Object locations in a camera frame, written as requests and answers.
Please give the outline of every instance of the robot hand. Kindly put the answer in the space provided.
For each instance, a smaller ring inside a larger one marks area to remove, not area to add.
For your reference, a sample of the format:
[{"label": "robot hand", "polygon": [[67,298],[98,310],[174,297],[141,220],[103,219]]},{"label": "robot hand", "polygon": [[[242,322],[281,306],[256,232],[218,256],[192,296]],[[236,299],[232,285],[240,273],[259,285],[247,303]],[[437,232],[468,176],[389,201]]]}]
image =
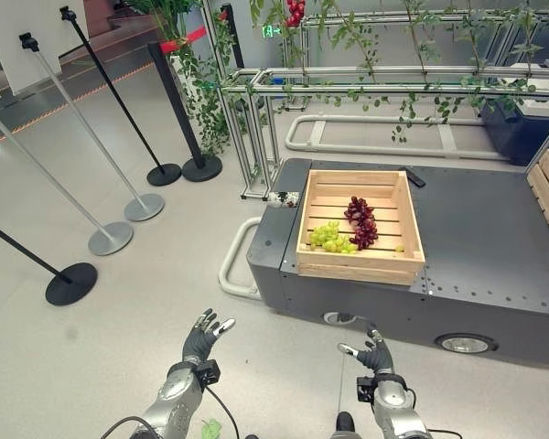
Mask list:
[{"label": "robot hand", "polygon": [[[211,308],[199,316],[183,345],[183,360],[169,369],[156,401],[143,416],[164,439],[185,439],[204,389],[220,377],[217,363],[207,359],[218,338],[232,329],[236,321],[231,318],[223,325],[212,324],[216,317]],[[150,437],[146,429],[139,427],[132,439]]]},{"label": "robot hand", "polygon": [[364,344],[370,350],[357,350],[345,343],[339,343],[338,350],[346,355],[355,357],[368,369],[372,369],[374,374],[394,373],[393,357],[381,333],[371,324],[367,334],[371,341],[366,341]]},{"label": "robot hand", "polygon": [[374,371],[374,378],[357,379],[358,401],[372,405],[374,419],[385,439],[431,439],[423,421],[414,411],[415,396],[403,377],[394,374],[391,352],[375,326],[366,341],[369,350],[357,350],[339,343],[340,352],[356,358]]},{"label": "robot hand", "polygon": [[211,325],[211,322],[216,317],[217,315],[211,308],[199,316],[183,345],[183,361],[198,366],[202,361],[208,359],[211,348],[218,338],[232,329],[236,324],[236,321],[230,318],[221,326],[220,322]]}]

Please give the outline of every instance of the green leaf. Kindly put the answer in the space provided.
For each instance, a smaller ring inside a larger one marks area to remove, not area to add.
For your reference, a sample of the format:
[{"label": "green leaf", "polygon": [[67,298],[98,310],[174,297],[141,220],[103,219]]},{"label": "green leaf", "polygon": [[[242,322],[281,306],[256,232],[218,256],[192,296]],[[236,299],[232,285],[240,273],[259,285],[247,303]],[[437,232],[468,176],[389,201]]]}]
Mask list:
[{"label": "green leaf", "polygon": [[215,419],[204,423],[201,427],[201,439],[218,439],[220,437],[221,424]]}]

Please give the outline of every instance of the black cable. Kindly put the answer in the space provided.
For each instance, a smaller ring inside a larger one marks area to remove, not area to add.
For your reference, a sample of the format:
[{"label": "black cable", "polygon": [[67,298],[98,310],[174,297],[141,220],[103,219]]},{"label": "black cable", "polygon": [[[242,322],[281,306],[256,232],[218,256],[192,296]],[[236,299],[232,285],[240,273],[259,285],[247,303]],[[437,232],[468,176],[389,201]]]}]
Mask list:
[{"label": "black cable", "polygon": [[443,433],[443,434],[452,434],[454,436],[457,436],[459,439],[464,439],[461,434],[458,432],[452,432],[451,430],[436,430],[433,428],[427,428],[427,431],[429,433]]},{"label": "black cable", "polygon": [[125,418],[122,418],[120,421],[115,423],[113,426],[111,426],[106,433],[103,434],[103,436],[100,439],[106,439],[116,428],[118,428],[123,423],[127,423],[128,421],[137,421],[138,423],[141,423],[146,427],[146,430],[148,430],[149,433],[153,435],[156,439],[163,439],[160,434],[158,434],[153,426],[145,421],[143,418],[139,416],[126,416]]},{"label": "black cable", "polygon": [[226,407],[226,404],[224,404],[221,401],[221,399],[218,397],[218,395],[214,393],[212,389],[210,389],[209,387],[206,387],[205,390],[208,391],[211,394],[211,396],[213,396],[216,399],[216,401],[220,404],[221,408],[228,414],[228,416],[230,417],[231,423],[233,423],[234,425],[234,430],[236,431],[236,439],[240,439],[240,433],[238,432],[238,425],[236,425],[236,421],[234,421],[234,417],[231,415],[230,411],[228,410],[228,407]]},{"label": "black cable", "polygon": [[417,394],[410,387],[409,387],[409,391],[411,391],[411,393],[413,394],[413,410],[414,410],[414,407],[417,405]]}]

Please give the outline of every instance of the exit sign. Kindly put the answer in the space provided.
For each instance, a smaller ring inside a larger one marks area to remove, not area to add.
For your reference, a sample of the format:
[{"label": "exit sign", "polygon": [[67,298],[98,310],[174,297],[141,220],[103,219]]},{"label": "exit sign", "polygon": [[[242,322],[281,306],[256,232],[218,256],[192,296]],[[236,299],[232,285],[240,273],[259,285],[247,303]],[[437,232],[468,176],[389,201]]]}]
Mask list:
[{"label": "exit sign", "polygon": [[263,38],[272,38],[280,33],[281,29],[279,27],[275,27],[273,25],[263,26]]}]

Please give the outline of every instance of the white floor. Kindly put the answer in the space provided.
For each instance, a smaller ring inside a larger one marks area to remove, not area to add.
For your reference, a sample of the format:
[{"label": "white floor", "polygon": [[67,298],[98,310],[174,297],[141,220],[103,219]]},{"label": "white floor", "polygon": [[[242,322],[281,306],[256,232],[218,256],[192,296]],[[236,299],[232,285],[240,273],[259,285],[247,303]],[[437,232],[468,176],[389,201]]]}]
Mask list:
[{"label": "white floor", "polygon": [[[183,136],[156,73],[145,70],[118,89],[162,161],[184,163]],[[87,249],[91,224],[13,145],[0,143],[0,228],[57,267],[86,261],[100,275],[79,303],[53,307],[43,296],[50,274],[0,241],[0,438],[95,439],[120,417],[142,413],[167,368],[180,359],[189,326],[208,306],[238,321],[214,349],[222,371],[214,390],[242,434],[328,437],[338,410],[349,410],[363,437],[381,438],[370,408],[356,400],[355,379],[366,371],[335,348],[340,341],[361,346],[362,334],[280,316],[220,290],[217,272],[233,233],[264,210],[262,202],[240,200],[233,151],[223,156],[224,170],[210,182],[181,179],[151,188],[145,173],[152,162],[112,96],[99,92],[80,107],[135,186],[161,194],[167,206],[158,217],[134,225],[135,237],[124,250],[93,256]],[[280,116],[279,141],[292,117]],[[101,222],[121,219],[130,196],[69,109],[18,137]],[[325,158],[509,169],[473,161]],[[232,277],[250,282],[243,257]],[[466,439],[549,439],[549,370],[396,341],[390,346],[430,427],[454,429]],[[203,420],[211,418],[222,423],[222,438],[233,438],[210,396],[189,437],[199,437]],[[127,437],[132,428],[113,437]]]}]

